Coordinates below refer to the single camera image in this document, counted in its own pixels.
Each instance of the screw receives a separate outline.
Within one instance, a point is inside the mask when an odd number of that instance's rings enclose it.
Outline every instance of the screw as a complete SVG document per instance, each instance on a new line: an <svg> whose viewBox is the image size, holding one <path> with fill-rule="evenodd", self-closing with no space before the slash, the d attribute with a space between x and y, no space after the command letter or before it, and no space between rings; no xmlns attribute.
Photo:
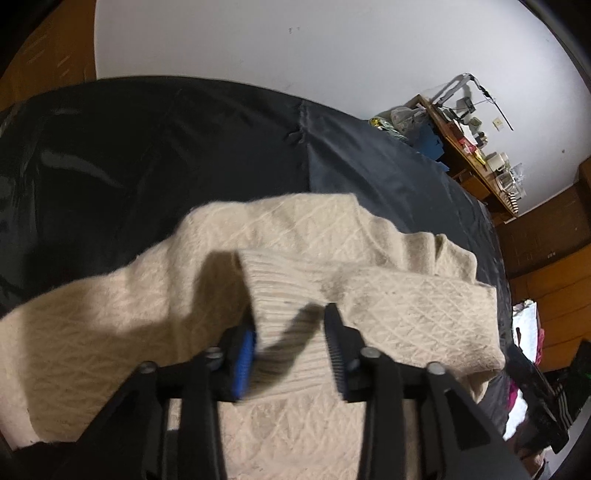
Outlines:
<svg viewBox="0 0 591 480"><path fill-rule="evenodd" d="M154 362L142 362L139 365L138 369L139 369L140 373L151 374L151 373L154 373L157 368L158 368L158 365L156 365Z"/></svg>
<svg viewBox="0 0 591 480"><path fill-rule="evenodd" d="M222 349L218 346L213 346L205 350L205 356L210 360L217 360L223 357Z"/></svg>
<svg viewBox="0 0 591 480"><path fill-rule="evenodd" d="M427 365L427 371L433 375L443 375L445 373L445 367L439 362L431 362Z"/></svg>
<svg viewBox="0 0 591 480"><path fill-rule="evenodd" d="M361 349L361 355L365 358L379 358L381 352L372 346L364 346Z"/></svg>

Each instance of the bed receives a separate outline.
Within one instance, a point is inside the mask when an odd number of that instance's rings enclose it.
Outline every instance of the bed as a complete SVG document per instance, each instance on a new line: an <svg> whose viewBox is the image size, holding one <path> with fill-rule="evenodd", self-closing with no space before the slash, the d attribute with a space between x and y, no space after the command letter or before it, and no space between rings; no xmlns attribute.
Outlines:
<svg viewBox="0 0 591 480"><path fill-rule="evenodd" d="M403 232L472 251L512 341L490 216L434 162L308 100L185 77L101 80L0 113L0 312L129 263L196 206L296 192L352 192ZM501 433L508 387L501 374L480 403Z"/></svg>

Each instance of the white wall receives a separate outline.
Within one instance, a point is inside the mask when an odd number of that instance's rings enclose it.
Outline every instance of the white wall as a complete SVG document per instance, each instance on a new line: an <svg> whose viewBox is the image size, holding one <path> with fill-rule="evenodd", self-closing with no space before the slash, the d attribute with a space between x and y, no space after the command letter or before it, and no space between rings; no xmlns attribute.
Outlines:
<svg viewBox="0 0 591 480"><path fill-rule="evenodd" d="M99 77L176 74L260 85L368 118L473 73L513 124L490 151L522 162L521 211L591 155L591 95L518 0L98 0Z"/></svg>

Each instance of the wall socket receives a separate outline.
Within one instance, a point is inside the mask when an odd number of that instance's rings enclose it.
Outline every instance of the wall socket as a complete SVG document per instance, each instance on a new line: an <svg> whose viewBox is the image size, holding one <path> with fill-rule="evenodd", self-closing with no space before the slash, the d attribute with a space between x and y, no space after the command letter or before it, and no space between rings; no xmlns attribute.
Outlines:
<svg viewBox="0 0 591 480"><path fill-rule="evenodd" d="M505 124L503 123L503 120L501 120L499 117L496 117L493 121L492 124L495 126L495 128L500 132L501 130L503 130L503 128L505 128Z"/></svg>

